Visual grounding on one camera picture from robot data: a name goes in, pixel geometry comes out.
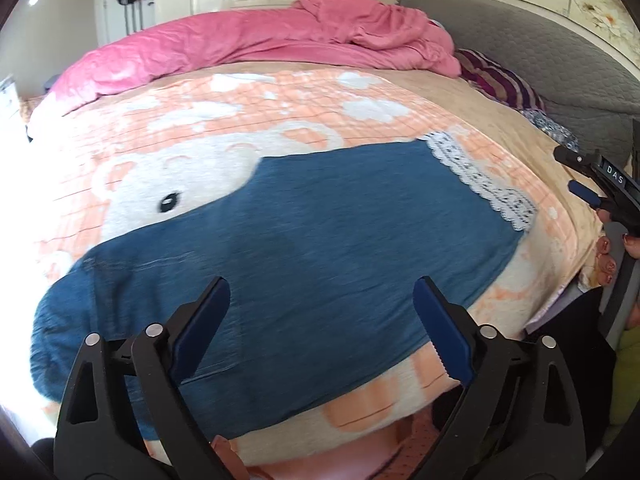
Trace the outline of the peach bear pattern blanket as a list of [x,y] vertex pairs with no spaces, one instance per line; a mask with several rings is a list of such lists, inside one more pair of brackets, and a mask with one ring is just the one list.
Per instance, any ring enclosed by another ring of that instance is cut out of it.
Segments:
[[28,390],[47,426],[90,333],[231,304],[181,387],[249,470],[365,477],[452,387],[411,292],[429,275],[515,336],[592,254],[554,144],[462,82],[341,68],[202,73],[48,119],[25,202],[41,299]]

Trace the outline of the blue floral cloth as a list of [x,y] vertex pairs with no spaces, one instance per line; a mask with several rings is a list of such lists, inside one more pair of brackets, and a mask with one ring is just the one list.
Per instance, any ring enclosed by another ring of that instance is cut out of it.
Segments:
[[557,144],[563,145],[573,152],[579,151],[577,136],[564,126],[555,122],[542,110],[528,108],[521,110],[521,114],[537,129],[542,131]]

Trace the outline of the purple striped pillow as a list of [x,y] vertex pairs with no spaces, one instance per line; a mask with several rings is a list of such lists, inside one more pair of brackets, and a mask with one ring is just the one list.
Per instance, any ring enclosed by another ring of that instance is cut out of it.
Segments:
[[544,100],[531,84],[487,55],[458,49],[454,57],[460,63],[461,78],[484,96],[514,110],[546,110]]

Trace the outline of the grey quilted headboard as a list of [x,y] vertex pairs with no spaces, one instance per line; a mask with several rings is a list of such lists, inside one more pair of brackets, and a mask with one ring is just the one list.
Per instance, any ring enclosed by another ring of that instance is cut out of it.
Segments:
[[585,152],[624,166],[639,125],[639,78],[577,32],[496,0],[397,0],[443,24],[459,49],[517,73]]

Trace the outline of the pink duvet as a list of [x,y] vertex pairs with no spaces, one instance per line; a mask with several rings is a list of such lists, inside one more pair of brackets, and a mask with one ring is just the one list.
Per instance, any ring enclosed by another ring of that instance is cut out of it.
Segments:
[[378,0],[296,0],[163,23],[85,54],[47,98],[60,114],[169,75],[236,62],[461,73],[454,42],[423,11]]

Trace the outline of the blue denim pants lace hem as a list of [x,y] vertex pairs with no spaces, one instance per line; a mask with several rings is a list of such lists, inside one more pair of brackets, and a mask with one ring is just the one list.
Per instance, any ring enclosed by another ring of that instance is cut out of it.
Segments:
[[224,278],[231,301],[181,385],[209,437],[236,438],[334,400],[427,341],[418,278],[469,307],[536,220],[530,197],[447,133],[267,157],[238,190],[89,250],[36,310],[30,372],[62,399],[81,341],[166,321]]

